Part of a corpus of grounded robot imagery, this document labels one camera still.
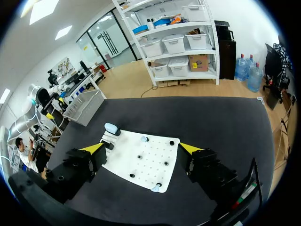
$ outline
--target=black chair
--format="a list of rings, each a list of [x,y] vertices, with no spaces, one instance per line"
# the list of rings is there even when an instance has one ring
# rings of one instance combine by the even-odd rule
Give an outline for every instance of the black chair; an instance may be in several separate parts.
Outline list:
[[[272,46],[266,44],[268,49],[268,54],[265,63],[265,79],[266,85],[263,86],[263,90],[270,89],[274,93],[274,96],[280,99],[282,103],[281,91],[283,89],[288,89],[290,83],[289,78],[282,79],[282,63],[280,55],[272,48]]]

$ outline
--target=metal shelf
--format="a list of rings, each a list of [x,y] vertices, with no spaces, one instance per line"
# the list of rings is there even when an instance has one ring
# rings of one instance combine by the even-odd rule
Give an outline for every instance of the metal shelf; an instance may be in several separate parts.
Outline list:
[[[126,12],[137,12],[141,9],[145,9],[147,7],[150,7],[150,6],[154,6],[155,4],[158,4],[158,3],[164,3],[165,1],[164,0],[144,0],[144,1],[140,1],[132,6],[129,6],[128,8],[122,10],[123,13],[126,13]]]
[[[159,28],[155,28],[153,30],[149,30],[147,32],[137,34],[137,35],[135,35],[135,37],[140,38],[140,37],[145,36],[145,35],[150,35],[150,34],[154,34],[154,33],[157,33],[157,32],[162,32],[162,31],[166,31],[166,30],[174,29],[174,28],[198,27],[198,26],[203,26],[203,25],[210,25],[211,26],[211,22],[210,21],[198,21],[198,22],[186,22],[186,23],[180,23],[180,24],[173,24],[173,25],[168,25],[168,26],[165,26],[165,27],[159,27]]]
[[[180,23],[180,24],[174,24],[174,25],[169,25],[165,27],[160,27],[160,28],[155,28],[153,30],[149,30],[146,32],[143,32],[141,34],[135,35],[133,33],[133,29],[128,21],[128,17],[126,16],[126,12],[136,12],[136,16],[139,18],[139,14],[147,14],[148,13],[148,8],[151,8],[155,5],[162,4],[162,6],[166,5],[165,3],[167,2],[172,2],[172,1],[181,1],[181,0],[142,0],[137,3],[132,2],[132,6],[129,6],[128,8],[122,10],[120,7],[118,0],[112,0],[116,9],[120,13],[122,19],[124,20],[129,32],[131,33],[133,40],[135,41],[135,44],[138,48],[139,53],[141,54],[141,57],[143,59],[143,62],[145,64],[145,67],[150,75],[150,79],[153,83],[154,86],[157,86],[156,82],[157,81],[170,81],[170,80],[184,80],[184,79],[215,79],[215,84],[219,84],[219,78],[220,78],[220,52],[219,52],[219,45],[218,45],[218,37],[217,37],[217,32],[216,32],[216,27],[214,23],[214,19],[210,10],[210,7],[207,3],[207,0],[197,0],[199,5],[204,5],[206,8],[206,13],[209,17],[208,21],[199,21],[199,22],[186,22],[186,23]],[[206,33],[210,34],[208,36],[209,44],[207,45],[207,49],[198,49],[198,50],[192,50],[187,47],[185,47],[185,52],[183,53],[178,53],[178,54],[169,54],[167,51],[165,51],[162,55],[160,56],[154,56],[154,57],[146,57],[145,53],[143,52],[140,43],[139,43],[139,38],[151,34],[156,34],[157,32],[163,32],[163,31],[168,31],[171,29],[177,29],[178,33],[184,33],[187,32],[188,29],[181,29],[184,27],[196,29],[199,28],[200,26],[204,26]],[[208,72],[189,72],[188,77],[174,77],[174,76],[167,76],[164,78],[155,78],[153,75],[152,70],[150,67],[148,67],[148,61],[153,61],[156,59],[162,59],[162,58],[168,58],[168,57],[177,57],[177,56],[188,56],[188,55],[195,55],[195,54],[211,54],[213,57],[212,60],[212,65],[209,67]]]
[[[212,50],[212,46],[209,44],[207,44],[206,49],[190,49],[190,47],[185,46],[185,52],[169,54],[168,51],[165,50],[162,55],[147,57],[145,60],[152,61],[152,60],[158,60],[158,59],[163,59],[168,57],[188,56],[188,55],[195,55],[195,54],[215,54],[215,53],[216,51]]]
[[[207,72],[188,72],[188,76],[175,77],[172,74],[164,78],[156,78],[155,81],[171,81],[171,80],[184,80],[184,79],[216,79],[216,72],[212,67],[208,68]]]

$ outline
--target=glass door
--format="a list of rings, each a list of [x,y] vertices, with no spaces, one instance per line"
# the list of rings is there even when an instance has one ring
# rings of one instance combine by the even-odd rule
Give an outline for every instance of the glass door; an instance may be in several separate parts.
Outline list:
[[[103,56],[99,54],[97,47],[91,41],[87,33],[81,36],[81,38],[77,41],[77,44],[91,65],[94,65],[95,63],[101,63],[104,64],[107,69],[109,69],[109,66],[103,60]]]
[[[136,58],[115,17],[108,13],[89,30],[91,37],[110,68],[131,63]]]

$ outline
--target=white ceiling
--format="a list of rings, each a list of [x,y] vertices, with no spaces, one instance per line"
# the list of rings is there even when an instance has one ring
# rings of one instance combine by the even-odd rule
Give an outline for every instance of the white ceiling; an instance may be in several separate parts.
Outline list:
[[[0,96],[5,88],[16,89],[28,72],[49,53],[76,41],[79,32],[111,0],[60,0],[53,14],[29,26],[31,11],[16,16],[0,47]],[[72,25],[69,33],[58,40],[59,30]]]

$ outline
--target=desk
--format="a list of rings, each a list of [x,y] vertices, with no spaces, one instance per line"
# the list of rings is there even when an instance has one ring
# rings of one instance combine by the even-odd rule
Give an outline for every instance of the desk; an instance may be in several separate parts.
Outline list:
[[[93,80],[93,78],[91,77],[94,73],[90,73],[88,75],[86,75],[81,82],[79,82],[78,84],[74,85],[65,95],[65,98],[68,101],[72,101],[72,97],[75,98],[77,95],[76,93],[79,92],[80,87],[82,87],[84,84],[90,82],[92,83],[92,85],[94,86],[95,89],[99,90],[103,96],[104,99],[106,99],[107,97],[103,94],[103,92],[99,89],[98,85],[95,83],[95,81]]]
[[[122,129],[167,137],[196,147],[210,147],[218,159],[244,178],[256,158],[264,202],[274,169],[272,130],[265,107],[257,99],[237,97],[155,97],[107,99],[87,127],[70,122],[49,161],[53,169],[71,148],[96,144],[106,122]],[[197,183],[176,163],[165,193],[153,193],[100,168],[65,205],[108,221],[133,224],[167,223],[196,226],[216,207]],[[249,206],[259,205],[258,195]]]

